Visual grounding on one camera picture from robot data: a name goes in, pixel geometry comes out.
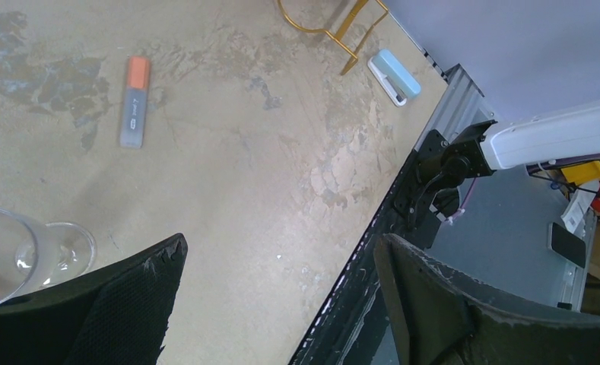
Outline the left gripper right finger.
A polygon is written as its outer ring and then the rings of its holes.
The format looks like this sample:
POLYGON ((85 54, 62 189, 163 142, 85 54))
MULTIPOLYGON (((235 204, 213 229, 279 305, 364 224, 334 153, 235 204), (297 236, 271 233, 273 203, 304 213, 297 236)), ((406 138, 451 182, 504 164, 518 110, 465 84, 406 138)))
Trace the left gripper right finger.
POLYGON ((373 257, 402 364, 600 364, 600 316, 497 289, 394 234, 373 257))

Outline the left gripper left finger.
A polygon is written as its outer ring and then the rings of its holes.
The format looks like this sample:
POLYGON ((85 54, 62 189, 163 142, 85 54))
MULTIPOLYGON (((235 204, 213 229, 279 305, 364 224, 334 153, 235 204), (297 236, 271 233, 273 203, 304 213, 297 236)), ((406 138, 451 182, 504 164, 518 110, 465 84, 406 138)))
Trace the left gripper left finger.
POLYGON ((188 245, 176 233, 127 259, 0 304, 0 364, 155 364, 188 245))

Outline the clear wine glass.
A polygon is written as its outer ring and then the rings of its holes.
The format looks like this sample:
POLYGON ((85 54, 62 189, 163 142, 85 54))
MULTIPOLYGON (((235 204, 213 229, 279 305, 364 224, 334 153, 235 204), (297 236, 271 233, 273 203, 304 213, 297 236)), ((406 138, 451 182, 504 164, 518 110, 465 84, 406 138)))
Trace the clear wine glass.
POLYGON ((96 254, 94 237, 79 224, 0 208, 0 304, 85 274, 96 254))

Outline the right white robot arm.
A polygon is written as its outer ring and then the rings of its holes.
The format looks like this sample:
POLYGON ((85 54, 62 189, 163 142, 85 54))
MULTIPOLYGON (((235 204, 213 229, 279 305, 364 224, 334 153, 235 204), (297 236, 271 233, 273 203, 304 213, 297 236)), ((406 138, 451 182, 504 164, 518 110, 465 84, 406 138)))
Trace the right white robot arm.
POLYGON ((550 162, 600 159, 600 101, 519 122, 494 119, 465 128, 440 152, 419 161, 417 188, 405 206, 407 230, 416 230, 441 190, 498 170, 550 162))

